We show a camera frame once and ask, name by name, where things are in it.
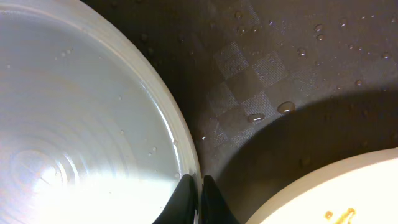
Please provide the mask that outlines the white plate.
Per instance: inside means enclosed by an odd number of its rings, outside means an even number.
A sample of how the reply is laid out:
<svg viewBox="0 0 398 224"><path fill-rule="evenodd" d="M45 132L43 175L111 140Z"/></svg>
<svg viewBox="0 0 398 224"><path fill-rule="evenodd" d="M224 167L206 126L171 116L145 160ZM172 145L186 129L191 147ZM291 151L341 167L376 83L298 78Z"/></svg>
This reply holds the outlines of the white plate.
<svg viewBox="0 0 398 224"><path fill-rule="evenodd" d="M397 149L317 169L271 197L248 223L397 223Z"/></svg>

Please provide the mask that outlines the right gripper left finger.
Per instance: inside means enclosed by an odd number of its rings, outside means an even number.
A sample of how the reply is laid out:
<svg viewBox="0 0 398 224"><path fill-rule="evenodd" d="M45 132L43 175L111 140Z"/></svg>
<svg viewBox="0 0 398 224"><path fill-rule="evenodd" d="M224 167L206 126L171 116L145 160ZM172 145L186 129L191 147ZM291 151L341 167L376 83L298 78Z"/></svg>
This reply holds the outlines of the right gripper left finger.
<svg viewBox="0 0 398 224"><path fill-rule="evenodd" d="M191 175L185 174L153 224L193 224L197 205L198 196L194 179Z"/></svg>

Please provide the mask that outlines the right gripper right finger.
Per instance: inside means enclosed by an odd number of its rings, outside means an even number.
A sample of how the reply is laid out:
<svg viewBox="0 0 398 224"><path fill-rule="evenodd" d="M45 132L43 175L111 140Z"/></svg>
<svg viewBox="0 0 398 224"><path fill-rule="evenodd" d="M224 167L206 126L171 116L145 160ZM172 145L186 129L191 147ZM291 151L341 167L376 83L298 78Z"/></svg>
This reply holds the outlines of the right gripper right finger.
<svg viewBox="0 0 398 224"><path fill-rule="evenodd" d="M200 216L202 224L239 224L210 175L203 178Z"/></svg>

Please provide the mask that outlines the pale plate top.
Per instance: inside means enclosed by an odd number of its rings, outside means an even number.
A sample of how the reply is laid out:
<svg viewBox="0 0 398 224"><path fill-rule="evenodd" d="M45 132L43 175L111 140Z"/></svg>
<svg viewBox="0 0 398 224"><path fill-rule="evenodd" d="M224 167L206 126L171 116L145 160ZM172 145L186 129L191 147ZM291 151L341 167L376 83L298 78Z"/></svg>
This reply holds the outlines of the pale plate top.
<svg viewBox="0 0 398 224"><path fill-rule="evenodd" d="M152 223L195 146L136 46L81 1L1 1L1 222Z"/></svg>

